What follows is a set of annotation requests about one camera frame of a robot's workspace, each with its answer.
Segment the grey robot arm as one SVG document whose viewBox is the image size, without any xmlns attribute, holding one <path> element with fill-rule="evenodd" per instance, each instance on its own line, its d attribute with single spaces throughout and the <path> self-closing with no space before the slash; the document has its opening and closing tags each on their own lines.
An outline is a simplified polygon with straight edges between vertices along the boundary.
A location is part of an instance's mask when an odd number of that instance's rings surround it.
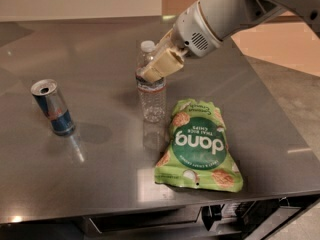
<svg viewBox="0 0 320 240">
<path fill-rule="evenodd" d="M 138 70 L 153 83 L 184 66 L 185 57 L 201 58 L 229 36 L 290 11 L 320 35 L 320 0 L 198 0 L 183 11 L 156 46 L 154 59 Z"/>
</svg>

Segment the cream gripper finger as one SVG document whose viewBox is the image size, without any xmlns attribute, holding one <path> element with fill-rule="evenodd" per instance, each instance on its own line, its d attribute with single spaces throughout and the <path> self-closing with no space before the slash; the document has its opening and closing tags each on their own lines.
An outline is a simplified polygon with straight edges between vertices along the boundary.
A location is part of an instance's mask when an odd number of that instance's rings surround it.
<svg viewBox="0 0 320 240">
<path fill-rule="evenodd" d="M 156 56 L 162 56 L 165 53 L 177 51 L 176 46 L 172 41 L 172 33 L 173 33 L 173 30 L 170 29 L 158 42 L 155 49 Z"/>
<path fill-rule="evenodd" d="M 138 75 L 149 83 L 167 77 L 184 66 L 184 53 L 174 48 L 166 48 L 138 71 Z"/>
</svg>

